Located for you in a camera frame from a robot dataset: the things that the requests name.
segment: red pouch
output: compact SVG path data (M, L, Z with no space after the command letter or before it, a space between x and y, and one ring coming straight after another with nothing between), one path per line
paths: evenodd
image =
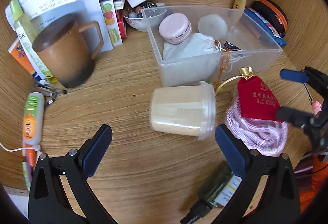
M259 77L242 78L237 87L242 117L279 121L276 118L279 102Z

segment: white bowl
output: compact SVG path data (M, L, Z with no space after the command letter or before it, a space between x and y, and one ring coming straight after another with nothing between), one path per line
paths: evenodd
M137 18L129 18L126 16L123 16L123 17L131 27L137 29L140 32L146 32L147 31L147 21L148 21L150 27L153 27L153 26L159 25L166 16L165 15L165 13L167 11L166 7L165 8L156 7L155 9L157 10L158 15L156 15L154 17L147 16L147 20L144 18L137 19Z

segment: white cable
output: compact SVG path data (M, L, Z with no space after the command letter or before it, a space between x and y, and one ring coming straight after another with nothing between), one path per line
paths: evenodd
M10 150L10 149L5 148L1 142L0 142L0 146L1 146L4 150L6 150L7 152L16 152L16 151L19 151L19 150L29 150L29 149L33 149L33 150L35 150L35 151L40 151L40 149L41 149L41 148L40 148L40 145L34 145L34 146L32 146L32 147L21 147L21 148L16 148L16 149L12 149L12 150Z

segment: pink jar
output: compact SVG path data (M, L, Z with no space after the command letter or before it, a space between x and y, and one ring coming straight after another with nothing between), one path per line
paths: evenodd
M161 22L159 33L168 43L179 44L191 35L191 23L186 15L174 13Z

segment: wooden table surface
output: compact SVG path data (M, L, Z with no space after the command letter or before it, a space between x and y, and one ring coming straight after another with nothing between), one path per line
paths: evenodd
M293 69L285 54L259 76L281 105L311 111L303 85L279 78L282 68ZM161 82L148 35L129 28L124 45L99 54L88 82L45 111L41 145L50 157L79 148L101 124L111 126L113 141L88 183L120 224L179 223L196 201L197 189L224 159L214 137L197 141L150 129L149 103L157 87ZM217 124L224 122L232 93L233 85L217 98ZM284 152L294 166L308 149L307 137L291 127ZM82 214L66 178L62 180L73 209ZM264 184L265 178L250 208ZM210 223L218 213L214 209L197 223Z

